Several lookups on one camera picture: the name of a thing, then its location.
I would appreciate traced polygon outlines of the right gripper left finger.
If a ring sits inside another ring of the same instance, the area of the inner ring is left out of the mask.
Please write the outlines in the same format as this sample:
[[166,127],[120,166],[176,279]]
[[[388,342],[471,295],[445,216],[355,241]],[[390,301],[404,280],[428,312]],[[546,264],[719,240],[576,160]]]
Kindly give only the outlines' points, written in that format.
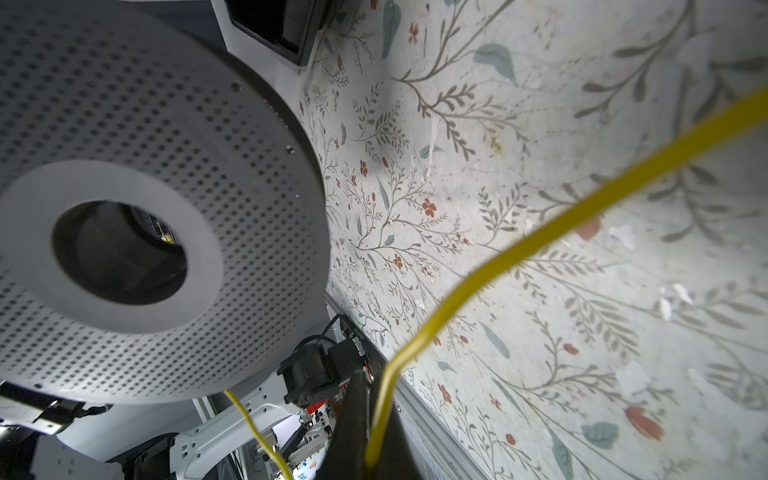
[[318,480],[361,480],[366,478],[364,465],[368,444],[370,384],[365,369],[352,374],[340,416],[327,447],[323,462],[315,476]]

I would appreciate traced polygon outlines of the grey perforated cable spool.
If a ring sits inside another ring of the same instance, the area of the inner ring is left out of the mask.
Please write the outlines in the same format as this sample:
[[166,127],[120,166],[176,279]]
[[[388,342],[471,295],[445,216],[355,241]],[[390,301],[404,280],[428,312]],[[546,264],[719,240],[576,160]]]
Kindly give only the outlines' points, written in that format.
[[213,394],[288,357],[328,278],[319,163],[226,51],[117,1],[1,5],[1,377]]

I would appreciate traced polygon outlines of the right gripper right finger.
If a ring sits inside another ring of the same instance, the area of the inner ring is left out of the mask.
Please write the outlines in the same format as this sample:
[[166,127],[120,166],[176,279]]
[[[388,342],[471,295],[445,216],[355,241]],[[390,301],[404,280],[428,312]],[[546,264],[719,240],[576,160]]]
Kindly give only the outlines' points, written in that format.
[[381,457],[374,468],[376,480],[421,480],[396,404],[390,407]]

